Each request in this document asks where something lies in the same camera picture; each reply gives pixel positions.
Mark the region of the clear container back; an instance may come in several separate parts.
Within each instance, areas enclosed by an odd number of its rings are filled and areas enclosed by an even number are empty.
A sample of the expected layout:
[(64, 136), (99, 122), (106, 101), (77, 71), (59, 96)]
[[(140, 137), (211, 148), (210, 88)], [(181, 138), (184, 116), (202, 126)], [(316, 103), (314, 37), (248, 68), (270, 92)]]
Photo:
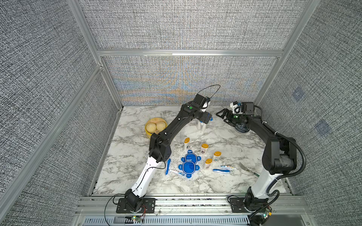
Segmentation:
[(198, 121), (198, 123), (197, 123), (197, 129), (198, 129), (199, 131), (205, 131), (205, 130), (206, 130), (206, 124), (203, 123), (203, 122), (201, 122), (201, 121)]

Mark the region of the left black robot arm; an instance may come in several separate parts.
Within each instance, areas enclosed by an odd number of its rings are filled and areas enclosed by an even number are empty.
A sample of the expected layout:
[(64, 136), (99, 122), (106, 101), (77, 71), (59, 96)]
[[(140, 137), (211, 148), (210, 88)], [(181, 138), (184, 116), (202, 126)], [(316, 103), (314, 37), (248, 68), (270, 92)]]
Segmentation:
[(197, 94), (195, 98), (183, 104), (174, 120), (158, 134), (150, 137), (149, 157), (139, 178), (134, 185), (125, 192), (125, 200), (132, 211), (138, 211), (142, 206), (142, 199), (145, 196), (150, 181), (153, 179), (155, 171), (162, 169), (163, 164), (172, 154), (171, 143), (176, 135), (193, 119), (197, 119), (204, 124), (209, 123), (212, 115), (206, 111), (211, 98)]

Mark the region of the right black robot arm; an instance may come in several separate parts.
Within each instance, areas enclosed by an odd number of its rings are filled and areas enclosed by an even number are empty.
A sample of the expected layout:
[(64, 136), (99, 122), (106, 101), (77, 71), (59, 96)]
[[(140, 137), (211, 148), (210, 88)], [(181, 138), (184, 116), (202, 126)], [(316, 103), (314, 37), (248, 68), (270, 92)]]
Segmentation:
[(263, 170), (244, 198), (244, 208), (252, 215), (265, 210), (278, 199), (280, 191), (272, 191), (272, 188), (279, 180), (297, 176), (306, 167), (304, 151), (296, 140), (273, 129), (261, 115), (255, 113), (257, 108), (252, 102), (233, 102), (230, 110), (224, 108), (216, 113), (237, 131), (253, 131), (265, 143)]

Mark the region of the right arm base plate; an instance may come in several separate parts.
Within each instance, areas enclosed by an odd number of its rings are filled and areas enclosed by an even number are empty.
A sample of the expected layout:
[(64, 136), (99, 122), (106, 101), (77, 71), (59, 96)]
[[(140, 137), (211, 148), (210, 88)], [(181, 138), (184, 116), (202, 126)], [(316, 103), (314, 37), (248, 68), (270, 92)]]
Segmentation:
[(244, 197), (229, 196), (227, 202), (230, 204), (232, 213), (254, 213), (266, 206), (269, 199), (257, 199), (256, 202), (252, 202), (248, 207), (246, 207)]

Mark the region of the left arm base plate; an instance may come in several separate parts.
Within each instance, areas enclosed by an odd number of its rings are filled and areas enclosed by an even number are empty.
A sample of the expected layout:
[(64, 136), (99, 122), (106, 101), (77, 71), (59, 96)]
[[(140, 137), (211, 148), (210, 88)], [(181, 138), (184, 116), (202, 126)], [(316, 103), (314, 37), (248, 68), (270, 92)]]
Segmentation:
[(117, 203), (117, 214), (141, 214), (141, 213), (154, 213), (156, 207), (155, 198), (142, 198), (135, 204), (128, 202), (126, 198), (120, 198)]

